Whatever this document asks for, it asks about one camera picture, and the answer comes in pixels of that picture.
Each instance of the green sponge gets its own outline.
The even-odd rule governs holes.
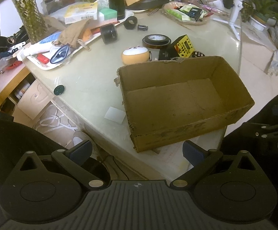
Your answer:
[[[113,18],[117,18],[117,16],[118,16],[117,11],[115,11],[113,9],[110,9],[110,8],[107,8],[107,7],[101,9],[99,12],[101,12],[104,15],[105,21],[113,19]]]

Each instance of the silver bolt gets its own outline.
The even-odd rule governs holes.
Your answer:
[[[175,187],[182,188],[182,187],[187,186],[188,183],[187,183],[185,180],[175,180],[175,181],[173,181],[173,185],[174,185]]]
[[[103,186],[104,182],[101,180],[92,180],[89,182],[89,186],[93,188],[98,188]]]

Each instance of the potted plant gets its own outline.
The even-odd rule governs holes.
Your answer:
[[[46,37],[47,27],[38,10],[36,0],[12,0],[31,43],[34,44]]]
[[[256,29],[263,31],[266,28],[268,19],[278,22],[278,12],[273,11],[273,7],[277,2],[270,0],[253,0],[255,8],[250,16],[250,24]]]

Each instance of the person's leg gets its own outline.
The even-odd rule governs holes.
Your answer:
[[[50,155],[63,147],[25,125],[0,120],[0,188],[15,164],[28,150],[38,155]],[[0,225],[5,217],[0,208]]]

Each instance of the cardboard box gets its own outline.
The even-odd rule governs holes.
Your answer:
[[[98,3],[78,3],[68,7],[65,15],[65,24],[78,22],[85,19],[97,20]]]
[[[219,56],[126,65],[118,69],[116,83],[137,152],[236,123],[254,105]]]

